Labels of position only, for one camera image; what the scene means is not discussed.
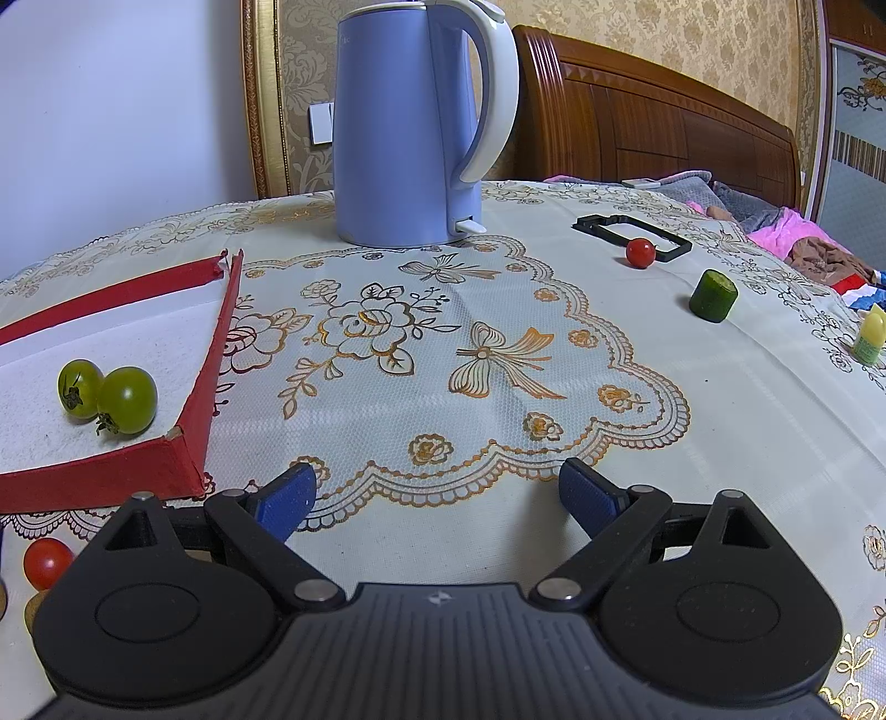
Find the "table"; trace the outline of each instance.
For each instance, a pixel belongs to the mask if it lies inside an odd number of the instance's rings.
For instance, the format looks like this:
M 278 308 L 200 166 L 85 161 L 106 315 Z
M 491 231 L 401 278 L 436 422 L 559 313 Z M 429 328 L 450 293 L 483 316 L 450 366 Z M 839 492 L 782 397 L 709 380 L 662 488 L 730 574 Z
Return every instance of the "table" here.
M 622 214 L 694 249 L 636 270 L 571 228 Z M 650 192 L 486 183 L 483 220 L 487 235 L 452 246 L 374 250 L 336 237 L 331 193 L 211 207 L 5 281 L 0 325 L 242 248 L 207 495 L 310 463 L 317 505 L 289 544 L 350 592 L 361 579 L 528 588 L 587 540 L 549 481 L 572 455 L 680 502 L 739 488 L 841 611 L 822 693 L 847 717 L 879 716 L 886 365 L 852 359 L 852 313 L 735 225 Z M 707 268 L 739 288 L 721 325 L 687 307 Z M 28 538 L 76 549 L 111 512 L 0 519 L 0 720 L 51 696 L 21 621 Z

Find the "red cherry tomato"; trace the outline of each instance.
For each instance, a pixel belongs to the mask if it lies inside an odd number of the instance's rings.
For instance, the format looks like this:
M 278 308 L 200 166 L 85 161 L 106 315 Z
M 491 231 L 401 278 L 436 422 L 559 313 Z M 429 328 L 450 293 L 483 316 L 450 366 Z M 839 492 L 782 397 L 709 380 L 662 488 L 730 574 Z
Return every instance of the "red cherry tomato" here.
M 37 590 L 48 590 L 73 561 L 67 545 L 54 537 L 41 537 L 25 550 L 25 577 Z
M 627 244 L 625 255 L 635 268 L 648 268 L 656 259 L 656 247 L 645 238 L 634 238 Z

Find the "red tray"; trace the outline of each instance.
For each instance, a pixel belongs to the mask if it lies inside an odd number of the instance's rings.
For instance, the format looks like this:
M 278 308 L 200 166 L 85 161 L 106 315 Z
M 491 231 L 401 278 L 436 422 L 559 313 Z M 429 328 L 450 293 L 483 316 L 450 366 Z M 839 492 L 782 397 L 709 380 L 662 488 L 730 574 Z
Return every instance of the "red tray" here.
M 219 280 L 224 275 L 226 255 L 154 272 L 63 302 L 0 328 L 0 345 L 78 317 Z M 202 494 L 215 388 L 242 266 L 240 252 L 231 263 L 206 359 L 175 425 L 162 437 L 90 458 L 0 474 L 0 513 L 120 505 L 138 490 L 149 490 L 161 499 Z

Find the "white wall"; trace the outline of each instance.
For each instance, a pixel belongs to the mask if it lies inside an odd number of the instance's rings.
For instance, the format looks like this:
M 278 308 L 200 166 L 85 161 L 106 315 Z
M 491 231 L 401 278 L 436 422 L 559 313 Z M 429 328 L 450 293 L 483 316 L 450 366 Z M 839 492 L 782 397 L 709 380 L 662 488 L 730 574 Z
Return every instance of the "white wall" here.
M 0 279 L 255 197 L 239 0 L 15 0 L 0 14 Z

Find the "wooden headboard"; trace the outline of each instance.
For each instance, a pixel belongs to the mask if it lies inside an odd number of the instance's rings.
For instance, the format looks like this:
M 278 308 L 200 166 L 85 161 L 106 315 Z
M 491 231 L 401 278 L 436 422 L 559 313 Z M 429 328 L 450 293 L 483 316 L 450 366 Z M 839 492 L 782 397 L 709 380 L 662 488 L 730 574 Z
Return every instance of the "wooden headboard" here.
M 710 170 L 736 190 L 799 206 L 797 145 L 775 120 L 633 55 L 523 25 L 514 37 L 518 177 L 617 182 Z

